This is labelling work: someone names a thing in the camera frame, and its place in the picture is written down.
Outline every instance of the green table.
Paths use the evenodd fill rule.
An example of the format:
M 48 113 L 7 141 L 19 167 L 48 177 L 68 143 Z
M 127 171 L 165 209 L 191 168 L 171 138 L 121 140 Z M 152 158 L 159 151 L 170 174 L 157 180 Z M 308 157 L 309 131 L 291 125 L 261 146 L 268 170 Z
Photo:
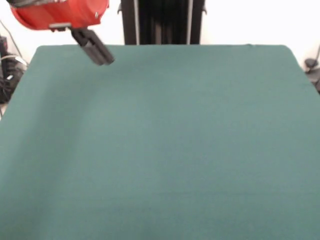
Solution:
M 319 240 L 320 99 L 284 46 L 40 47 L 0 122 L 1 240 Z

